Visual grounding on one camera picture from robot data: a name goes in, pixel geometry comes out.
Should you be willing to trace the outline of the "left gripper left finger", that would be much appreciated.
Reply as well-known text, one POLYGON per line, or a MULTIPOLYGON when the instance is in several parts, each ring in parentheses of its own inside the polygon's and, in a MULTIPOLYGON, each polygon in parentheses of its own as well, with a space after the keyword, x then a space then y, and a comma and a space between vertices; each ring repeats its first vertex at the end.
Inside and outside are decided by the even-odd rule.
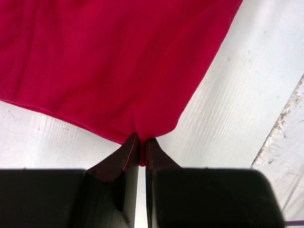
POLYGON ((88 170, 2 169, 3 228, 132 228, 139 137, 88 170))

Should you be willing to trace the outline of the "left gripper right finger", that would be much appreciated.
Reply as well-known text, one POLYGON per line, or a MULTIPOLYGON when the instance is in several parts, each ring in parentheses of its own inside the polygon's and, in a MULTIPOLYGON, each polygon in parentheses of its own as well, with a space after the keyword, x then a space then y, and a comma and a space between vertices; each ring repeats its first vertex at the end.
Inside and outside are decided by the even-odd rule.
POLYGON ((283 228, 267 178, 253 169, 183 168, 157 140, 145 145, 151 228, 283 228))

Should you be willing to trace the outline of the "red t-shirt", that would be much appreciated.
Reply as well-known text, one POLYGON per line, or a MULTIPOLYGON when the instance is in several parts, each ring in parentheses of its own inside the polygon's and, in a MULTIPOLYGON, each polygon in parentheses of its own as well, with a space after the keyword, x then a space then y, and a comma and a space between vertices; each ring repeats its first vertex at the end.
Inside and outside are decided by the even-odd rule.
POLYGON ((0 99, 122 144, 171 132, 240 0, 3 0, 0 99))

